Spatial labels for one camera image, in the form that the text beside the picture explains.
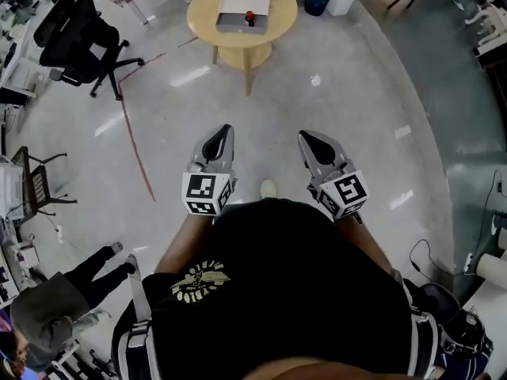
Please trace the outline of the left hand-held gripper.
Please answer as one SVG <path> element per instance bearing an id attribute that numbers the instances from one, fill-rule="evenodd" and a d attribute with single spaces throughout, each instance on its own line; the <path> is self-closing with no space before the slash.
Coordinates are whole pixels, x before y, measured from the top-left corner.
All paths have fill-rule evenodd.
<path id="1" fill-rule="evenodd" d="M 182 175 L 181 200 L 191 215 L 220 215 L 237 181 L 234 160 L 234 128 L 219 125 L 208 131 L 193 148 L 189 170 Z"/>

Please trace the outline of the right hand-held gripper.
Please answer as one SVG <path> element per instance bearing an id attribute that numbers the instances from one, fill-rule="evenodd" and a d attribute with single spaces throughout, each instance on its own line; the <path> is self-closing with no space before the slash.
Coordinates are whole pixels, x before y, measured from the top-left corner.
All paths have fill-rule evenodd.
<path id="1" fill-rule="evenodd" d="M 361 222 L 358 211 L 370 196 L 368 186 L 363 173 L 347 161 L 341 144 L 323 133 L 301 130 L 298 145 L 313 177 L 307 187 L 313 198 L 334 221 L 352 215 Z"/>

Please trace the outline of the person's left forearm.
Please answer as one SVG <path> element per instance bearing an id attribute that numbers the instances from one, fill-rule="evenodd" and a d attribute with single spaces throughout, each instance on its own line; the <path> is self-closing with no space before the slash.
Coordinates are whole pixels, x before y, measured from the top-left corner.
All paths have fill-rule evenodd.
<path id="1" fill-rule="evenodd" d="M 204 249 L 214 218 L 209 215 L 187 215 L 154 272 L 177 274 Z"/>

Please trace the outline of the person's right forearm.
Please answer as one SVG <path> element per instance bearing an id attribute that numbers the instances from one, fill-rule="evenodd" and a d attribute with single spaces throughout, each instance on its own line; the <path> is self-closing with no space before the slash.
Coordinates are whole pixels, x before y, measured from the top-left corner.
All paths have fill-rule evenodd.
<path id="1" fill-rule="evenodd" d="M 393 268 L 386 254 L 377 244 L 374 237 L 370 234 L 368 228 L 353 216 L 345 216 L 334 222 L 340 234 L 352 245 L 365 253 L 378 266 L 380 266 L 390 276 L 393 274 Z"/>

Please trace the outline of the red floor tape line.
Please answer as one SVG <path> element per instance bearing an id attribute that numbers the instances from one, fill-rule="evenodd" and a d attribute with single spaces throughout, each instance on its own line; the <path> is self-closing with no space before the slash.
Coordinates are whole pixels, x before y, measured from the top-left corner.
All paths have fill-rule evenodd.
<path id="1" fill-rule="evenodd" d="M 141 67 L 144 67 L 145 65 L 148 65 L 152 62 L 155 62 L 157 60 L 159 60 L 160 58 L 162 58 L 164 55 L 166 55 L 166 52 L 162 52 L 158 55 L 156 55 L 155 57 L 149 59 L 147 62 L 145 62 L 144 65 L 142 66 L 139 66 L 137 69 L 129 72 L 128 74 L 126 74 L 124 77 L 122 77 L 122 79 L 120 79 L 118 82 L 117 82 L 117 87 L 118 87 L 118 91 L 119 93 L 123 93 L 123 90 L 122 90 L 122 82 L 125 82 L 127 79 L 129 79 L 132 75 L 134 75 L 135 73 L 137 73 Z M 131 120 L 130 120 L 130 116 L 129 116 L 129 113 L 128 113 L 128 110 L 127 110 L 127 107 L 126 107 L 126 104 L 125 104 L 125 99 L 124 97 L 123 98 L 120 98 L 119 100 L 120 102 L 120 105 L 121 105 L 121 109 L 122 109 L 122 113 L 123 113 L 123 117 L 124 117 L 124 121 L 125 121 L 125 124 L 126 124 L 126 128 L 127 128 L 127 131 L 128 131 L 128 137 L 129 137 L 129 140 L 130 140 L 130 143 L 132 145 L 132 149 L 134 151 L 134 155 L 135 155 L 135 159 L 136 159 L 136 162 L 137 162 L 137 165 L 139 167 L 139 171 L 141 173 L 141 176 L 143 178 L 143 183 L 147 189 L 147 192 L 148 192 L 148 195 L 149 197 L 152 199 L 152 201 L 154 203 L 157 202 L 157 200 L 155 199 L 155 195 L 154 195 L 154 190 L 151 186 L 151 183 L 150 183 L 150 179 L 149 179 L 149 176 L 147 175 L 147 172 L 146 172 L 146 169 L 143 165 L 143 160 L 142 158 L 140 157 L 139 155 L 139 150 L 138 150 L 138 146 L 137 146 L 137 143 L 135 141 L 135 136 L 134 136 L 134 132 L 132 130 L 132 123 L 131 123 Z"/>

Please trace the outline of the round wooden table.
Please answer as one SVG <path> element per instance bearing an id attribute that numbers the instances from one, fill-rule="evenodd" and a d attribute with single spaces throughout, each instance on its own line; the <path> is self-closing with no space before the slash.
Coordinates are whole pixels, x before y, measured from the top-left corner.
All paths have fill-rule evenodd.
<path id="1" fill-rule="evenodd" d="M 215 22 L 222 0 L 192 0 L 187 9 L 187 23 L 193 34 L 212 46 L 212 62 L 221 59 L 229 67 L 242 70 L 245 91 L 252 88 L 252 69 L 270 56 L 273 42 L 281 38 L 295 23 L 296 0 L 271 0 L 266 34 L 218 32 Z"/>

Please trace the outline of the person's torso black t-shirt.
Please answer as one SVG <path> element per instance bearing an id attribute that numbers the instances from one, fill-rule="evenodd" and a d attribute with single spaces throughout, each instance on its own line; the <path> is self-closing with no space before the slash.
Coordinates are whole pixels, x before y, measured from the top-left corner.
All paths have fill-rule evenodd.
<path id="1" fill-rule="evenodd" d="M 203 245 L 143 282 L 162 380 L 242 380 L 300 357 L 407 373 L 402 285 L 321 211 L 284 199 L 243 204 L 216 219 Z"/>

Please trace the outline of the dark metal folding chair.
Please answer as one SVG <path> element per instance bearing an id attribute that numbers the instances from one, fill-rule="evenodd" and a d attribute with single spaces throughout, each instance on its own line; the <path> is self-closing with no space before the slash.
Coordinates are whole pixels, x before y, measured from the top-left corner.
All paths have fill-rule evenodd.
<path id="1" fill-rule="evenodd" d="M 21 146 L 11 161 L 22 168 L 23 188 L 23 212 L 24 217 L 20 222 L 26 222 L 37 214 L 55 216 L 55 213 L 48 213 L 44 210 L 51 204 L 76 204 L 76 199 L 67 199 L 67 194 L 60 197 L 53 197 L 48 183 L 46 164 L 57 158 L 66 158 L 67 153 L 53 155 L 44 160 L 29 154 L 27 146 Z"/>

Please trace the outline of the black office chair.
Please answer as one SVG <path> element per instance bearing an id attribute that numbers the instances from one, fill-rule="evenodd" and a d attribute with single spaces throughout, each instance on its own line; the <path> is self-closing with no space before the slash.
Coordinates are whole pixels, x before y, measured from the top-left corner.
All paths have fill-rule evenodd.
<path id="1" fill-rule="evenodd" d="M 58 0 L 33 33 L 42 49 L 39 64 L 50 70 L 53 82 L 75 87 L 93 83 L 90 96 L 109 78 L 115 98 L 123 99 L 115 70 L 133 63 L 142 67 L 141 58 L 120 60 L 130 43 L 121 40 L 117 28 L 107 24 L 93 0 Z"/>

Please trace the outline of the dark wooden cabinet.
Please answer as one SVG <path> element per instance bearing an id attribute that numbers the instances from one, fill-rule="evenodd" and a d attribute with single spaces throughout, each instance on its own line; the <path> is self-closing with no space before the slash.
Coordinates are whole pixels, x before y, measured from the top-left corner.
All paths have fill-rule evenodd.
<path id="1" fill-rule="evenodd" d="M 490 79 L 500 109 L 507 113 L 507 43 L 484 52 L 481 48 L 475 47 L 473 52 Z"/>

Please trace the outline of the white paper roll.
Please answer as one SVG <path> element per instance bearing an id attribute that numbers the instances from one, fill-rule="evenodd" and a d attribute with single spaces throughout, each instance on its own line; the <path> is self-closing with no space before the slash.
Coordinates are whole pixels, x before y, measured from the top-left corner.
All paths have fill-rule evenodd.
<path id="1" fill-rule="evenodd" d="M 491 282 L 507 285 L 507 260 L 485 253 L 478 260 L 476 274 Z"/>

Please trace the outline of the white carved furniture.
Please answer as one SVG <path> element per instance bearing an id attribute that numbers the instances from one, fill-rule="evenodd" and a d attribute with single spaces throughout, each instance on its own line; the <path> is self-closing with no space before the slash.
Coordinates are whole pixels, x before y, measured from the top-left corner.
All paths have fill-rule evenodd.
<path id="1" fill-rule="evenodd" d="M 479 22 L 481 29 L 477 32 L 482 38 L 474 49 L 477 56 L 507 44 L 507 10 L 489 5 L 480 9 L 471 19 L 465 19 L 465 25 Z"/>

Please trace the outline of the white desk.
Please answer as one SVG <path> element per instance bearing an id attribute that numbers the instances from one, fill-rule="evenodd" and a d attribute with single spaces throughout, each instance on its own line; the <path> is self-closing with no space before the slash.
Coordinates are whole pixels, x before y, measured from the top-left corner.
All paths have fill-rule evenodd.
<path id="1" fill-rule="evenodd" d="M 40 65 L 43 48 L 34 39 L 36 29 L 49 14 L 53 4 L 44 0 L 34 2 L 33 15 L 24 24 L 11 13 L 0 19 L 0 89 L 37 99 L 49 70 Z"/>

